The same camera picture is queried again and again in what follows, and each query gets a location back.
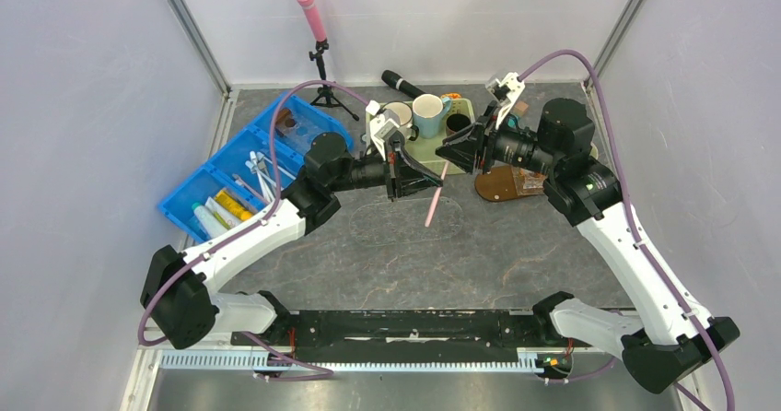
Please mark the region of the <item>dark brown cup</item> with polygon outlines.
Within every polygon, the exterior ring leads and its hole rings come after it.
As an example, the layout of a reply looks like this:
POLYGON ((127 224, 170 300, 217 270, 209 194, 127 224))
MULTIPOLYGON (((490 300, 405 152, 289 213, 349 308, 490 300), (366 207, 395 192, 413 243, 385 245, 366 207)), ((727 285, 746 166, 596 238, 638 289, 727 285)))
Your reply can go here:
POLYGON ((472 119, 462 113, 452 113, 447 116, 445 120, 446 135, 451 136, 469 127, 472 124, 472 119))

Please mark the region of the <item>pink toothbrush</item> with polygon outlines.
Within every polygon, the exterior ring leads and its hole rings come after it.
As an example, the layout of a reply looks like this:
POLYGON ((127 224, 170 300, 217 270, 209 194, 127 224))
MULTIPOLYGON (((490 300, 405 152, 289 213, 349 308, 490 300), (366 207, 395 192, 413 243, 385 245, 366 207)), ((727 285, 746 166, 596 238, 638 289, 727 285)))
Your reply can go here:
MULTIPOLYGON (((444 163, 443 169, 442 169, 442 171, 440 173, 440 179, 442 181, 445 180, 445 178, 447 176, 447 173, 448 173, 448 170, 449 170, 449 162, 446 161, 444 163)), ((429 205, 429 208, 428 208, 428 211, 427 211, 427 215, 426 215, 426 218, 425 218, 425 227, 426 228, 429 228, 431 223, 432 223, 432 220, 434 218, 434 215, 435 215, 435 212, 436 212, 436 209, 437 209, 437 204, 438 204, 438 201, 439 201, 440 196, 441 196, 441 192, 442 192, 442 186, 439 186, 435 190, 435 193, 434 193, 434 195, 433 195, 433 197, 431 199, 431 202, 430 202, 430 205, 429 205)))

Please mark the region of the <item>clear textured toothbrush holder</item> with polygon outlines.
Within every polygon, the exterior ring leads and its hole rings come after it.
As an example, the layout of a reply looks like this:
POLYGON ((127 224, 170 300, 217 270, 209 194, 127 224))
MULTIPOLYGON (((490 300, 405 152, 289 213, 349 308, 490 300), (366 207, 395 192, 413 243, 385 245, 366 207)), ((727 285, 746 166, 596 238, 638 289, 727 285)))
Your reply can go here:
POLYGON ((513 182, 518 196, 531 196, 543 194, 543 186, 546 176, 521 168, 512 169, 513 182))

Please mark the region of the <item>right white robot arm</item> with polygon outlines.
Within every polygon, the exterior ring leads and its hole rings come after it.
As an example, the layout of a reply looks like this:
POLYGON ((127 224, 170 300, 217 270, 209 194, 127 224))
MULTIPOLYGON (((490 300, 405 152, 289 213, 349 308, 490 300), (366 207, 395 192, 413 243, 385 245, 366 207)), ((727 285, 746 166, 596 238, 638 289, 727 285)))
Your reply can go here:
POLYGON ((467 172, 489 171, 499 161, 543 176, 548 202, 601 255, 636 314, 591 307, 560 291, 533 306, 534 337, 545 345, 571 338, 593 346, 620 359, 645 390, 661 393, 740 331, 729 317, 711 315, 658 255, 618 177, 591 155, 594 133, 586 108, 575 100, 548 101, 533 130, 501 117, 492 104, 436 152, 467 172))

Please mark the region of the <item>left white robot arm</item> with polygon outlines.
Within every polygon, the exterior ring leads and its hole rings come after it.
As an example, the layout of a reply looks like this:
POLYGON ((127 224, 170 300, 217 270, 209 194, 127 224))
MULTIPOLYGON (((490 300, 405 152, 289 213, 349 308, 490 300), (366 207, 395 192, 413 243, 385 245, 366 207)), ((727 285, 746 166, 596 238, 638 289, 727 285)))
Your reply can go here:
POLYGON ((277 248, 303 238, 340 209, 337 193, 383 186, 391 200, 438 188, 442 178, 409 156, 398 132, 382 140, 384 153, 355 159, 335 132, 318 135, 297 177, 274 202, 218 237, 178 252, 166 245, 152 257, 140 303, 142 320, 162 336, 143 346, 169 342, 185 349, 211 333, 251 332, 267 344, 282 342, 289 320, 260 294, 225 295, 221 288, 277 248))

